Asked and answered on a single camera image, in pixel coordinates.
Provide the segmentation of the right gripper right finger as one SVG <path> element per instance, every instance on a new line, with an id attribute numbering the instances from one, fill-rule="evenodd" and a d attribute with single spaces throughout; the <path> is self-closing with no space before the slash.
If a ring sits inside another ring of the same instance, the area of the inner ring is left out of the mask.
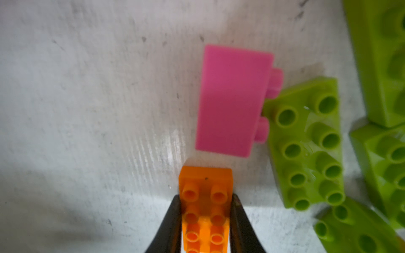
<path id="1" fill-rule="evenodd" d="M 230 244 L 232 253 L 266 253 L 237 194 L 231 202 Z"/>

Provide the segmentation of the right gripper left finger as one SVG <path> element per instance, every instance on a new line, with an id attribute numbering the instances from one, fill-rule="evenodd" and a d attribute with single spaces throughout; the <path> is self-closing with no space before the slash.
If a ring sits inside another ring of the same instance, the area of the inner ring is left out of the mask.
<path id="1" fill-rule="evenodd" d="M 181 230 L 181 201 L 179 195 L 175 195 L 145 253 L 180 253 Z"/>

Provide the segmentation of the orange lego brick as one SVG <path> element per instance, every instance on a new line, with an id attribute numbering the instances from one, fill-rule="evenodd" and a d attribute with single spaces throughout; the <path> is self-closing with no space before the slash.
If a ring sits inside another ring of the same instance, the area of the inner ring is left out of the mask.
<path id="1" fill-rule="evenodd" d="M 229 168 L 182 167 L 179 197 L 185 252 L 227 252 L 233 182 Z"/>

